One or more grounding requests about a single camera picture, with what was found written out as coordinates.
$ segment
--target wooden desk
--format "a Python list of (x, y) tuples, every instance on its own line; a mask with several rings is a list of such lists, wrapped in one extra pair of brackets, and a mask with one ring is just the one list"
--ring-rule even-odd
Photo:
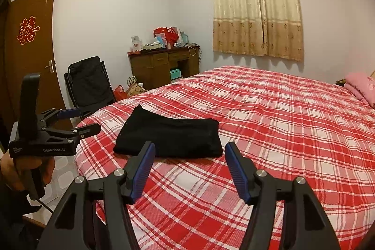
[(171, 82), (170, 70), (179, 68), (184, 78), (199, 73), (199, 46), (179, 47), (147, 53), (128, 53), (133, 76), (144, 89), (158, 88)]

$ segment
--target curtain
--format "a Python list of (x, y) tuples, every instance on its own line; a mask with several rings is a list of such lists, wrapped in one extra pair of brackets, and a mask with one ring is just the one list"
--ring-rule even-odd
[(299, 0), (215, 0), (213, 50), (303, 60)]

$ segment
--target human hand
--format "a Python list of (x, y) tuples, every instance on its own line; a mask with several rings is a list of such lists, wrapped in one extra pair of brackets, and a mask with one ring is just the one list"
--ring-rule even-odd
[(33, 156), (21, 156), (16, 159), (16, 163), (7, 151), (4, 156), (0, 159), (0, 170), (3, 174), (6, 184), (16, 191), (24, 191), (25, 186), (23, 185), (20, 176), (23, 171), (33, 170), (43, 165), (44, 171), (42, 173), (43, 182), (47, 185), (52, 180), (52, 173), (55, 169), (55, 158), (54, 157), (33, 157)]

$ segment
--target red plastic bag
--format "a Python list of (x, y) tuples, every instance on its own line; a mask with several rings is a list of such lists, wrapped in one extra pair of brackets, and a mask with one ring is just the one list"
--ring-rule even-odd
[(119, 85), (113, 92), (116, 97), (116, 101), (121, 101), (123, 99), (126, 99), (128, 97), (126, 91), (122, 87), (122, 85)]
[(175, 32), (175, 30), (171, 27), (171, 28), (157, 28), (154, 30), (154, 35), (156, 36), (157, 34), (162, 34), (164, 33), (165, 34), (165, 39), (167, 41), (167, 43), (170, 43), (171, 46), (173, 46), (173, 44), (175, 42), (178, 41), (179, 39), (179, 35), (178, 33)]

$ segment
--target bed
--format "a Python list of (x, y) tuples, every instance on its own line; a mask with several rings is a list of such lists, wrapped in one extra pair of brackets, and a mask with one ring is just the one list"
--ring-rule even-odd
[[(214, 118), (224, 147), (234, 141), (258, 169), (304, 176), (342, 249), (354, 249), (375, 220), (375, 110), (342, 87), (296, 76), (225, 66), (107, 106), (82, 121), (99, 135), (81, 141), (87, 179), (122, 168), (116, 136), (137, 105), (170, 118)], [(128, 206), (141, 249), (238, 249), (252, 207), (238, 197), (224, 155), (156, 158), (144, 194)], [(97, 213), (104, 219), (102, 206)], [(270, 249), (282, 229), (278, 202)]]

